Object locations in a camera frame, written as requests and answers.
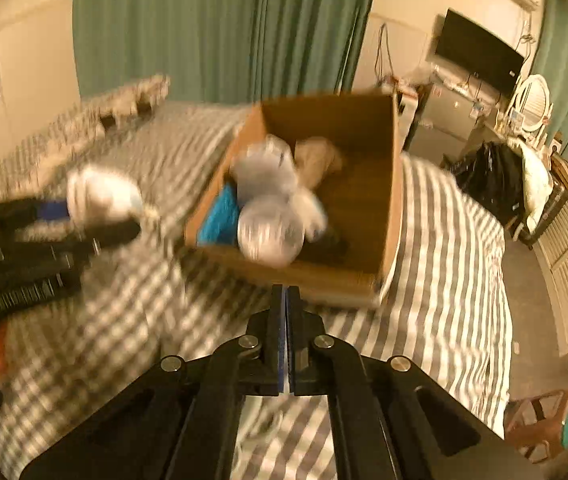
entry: gray floor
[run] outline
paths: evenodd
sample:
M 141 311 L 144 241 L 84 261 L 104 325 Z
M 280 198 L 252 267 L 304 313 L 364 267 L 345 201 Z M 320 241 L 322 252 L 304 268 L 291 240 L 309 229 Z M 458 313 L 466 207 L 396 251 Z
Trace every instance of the gray floor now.
M 513 341 L 520 347 L 512 357 L 512 399 L 568 388 L 568 370 L 559 358 L 551 304 L 535 253 L 507 238 L 502 269 Z

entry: white wall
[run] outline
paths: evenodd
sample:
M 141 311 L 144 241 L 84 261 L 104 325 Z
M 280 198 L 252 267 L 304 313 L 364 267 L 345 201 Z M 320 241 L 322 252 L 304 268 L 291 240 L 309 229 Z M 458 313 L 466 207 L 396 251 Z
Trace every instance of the white wall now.
M 382 22 L 386 22 L 389 28 L 389 47 L 398 75 L 410 76 L 417 67 L 430 70 L 432 60 L 465 81 L 468 73 L 446 60 L 431 59 L 429 56 L 433 35 L 439 32 L 436 28 L 438 17 L 445 16 L 449 7 L 474 20 L 512 47 L 517 45 L 524 20 L 528 20 L 528 13 L 512 0 L 373 0 L 353 86 L 366 88 L 375 82 L 373 68 L 377 34 Z M 531 32 L 536 38 L 539 38 L 542 11 L 543 4 L 532 13 Z M 534 49 L 523 67 L 524 73 L 528 73 L 535 56 Z M 520 45 L 518 51 L 526 56 L 525 45 Z
M 0 0 L 0 159 L 78 102 L 71 0 Z

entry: bed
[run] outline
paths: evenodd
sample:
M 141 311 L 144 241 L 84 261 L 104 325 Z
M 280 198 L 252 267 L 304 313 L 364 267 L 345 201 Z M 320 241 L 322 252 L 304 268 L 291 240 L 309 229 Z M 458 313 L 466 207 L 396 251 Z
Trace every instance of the bed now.
M 0 410 L 0 470 L 10 480 L 160 356 L 208 354 L 269 304 L 267 289 L 182 243 L 185 221 L 248 108 L 164 102 L 166 88 L 160 77 L 94 98 L 0 162 L 0 200 L 62 197 L 67 172 L 91 163 L 134 178 L 161 218 L 95 258 L 81 296 L 11 318 Z M 138 113 L 140 97 L 149 114 Z M 328 333 L 364 355 L 410 357 L 502 436 L 512 342 L 502 228 L 451 176 L 408 156 L 401 163 L 403 223 L 387 302 L 377 311 L 311 308 Z M 276 413 L 283 414 L 277 434 L 250 450 L 237 478 L 334 478 L 326 399 L 267 399 L 261 417 Z

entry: black plastic bag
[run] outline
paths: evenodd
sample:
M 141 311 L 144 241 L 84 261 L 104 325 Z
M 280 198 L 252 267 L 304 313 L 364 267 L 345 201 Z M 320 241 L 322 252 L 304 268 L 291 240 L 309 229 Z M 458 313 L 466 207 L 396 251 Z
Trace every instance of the black plastic bag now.
M 524 210 L 522 157 L 506 144 L 485 142 L 449 170 L 459 189 L 480 203 L 502 225 Z

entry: pillow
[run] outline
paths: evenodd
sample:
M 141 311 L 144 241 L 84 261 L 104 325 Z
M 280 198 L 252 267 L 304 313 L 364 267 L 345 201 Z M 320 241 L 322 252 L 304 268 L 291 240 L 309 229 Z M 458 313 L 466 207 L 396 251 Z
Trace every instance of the pillow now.
M 0 161 L 0 202 L 38 196 L 56 169 L 108 131 L 153 113 L 165 99 L 170 78 L 155 75 L 95 96 L 27 137 Z

